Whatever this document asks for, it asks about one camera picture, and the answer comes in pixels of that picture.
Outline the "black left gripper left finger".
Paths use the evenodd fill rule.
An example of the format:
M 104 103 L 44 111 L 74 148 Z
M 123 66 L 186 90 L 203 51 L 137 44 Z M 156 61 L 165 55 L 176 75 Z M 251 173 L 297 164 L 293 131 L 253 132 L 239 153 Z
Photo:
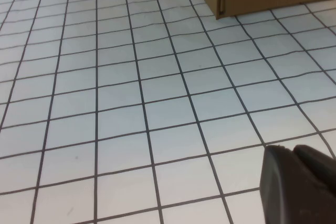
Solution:
M 265 148 L 260 196 L 266 223 L 335 223 L 335 198 L 295 198 L 291 193 L 295 158 L 292 150 Z

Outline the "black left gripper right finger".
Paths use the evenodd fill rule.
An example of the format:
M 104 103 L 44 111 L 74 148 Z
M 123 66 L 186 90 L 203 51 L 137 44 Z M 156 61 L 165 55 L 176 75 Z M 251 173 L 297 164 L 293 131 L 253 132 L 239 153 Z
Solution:
M 296 165 L 293 196 L 335 198 L 335 160 L 308 145 L 297 145 L 292 152 Z

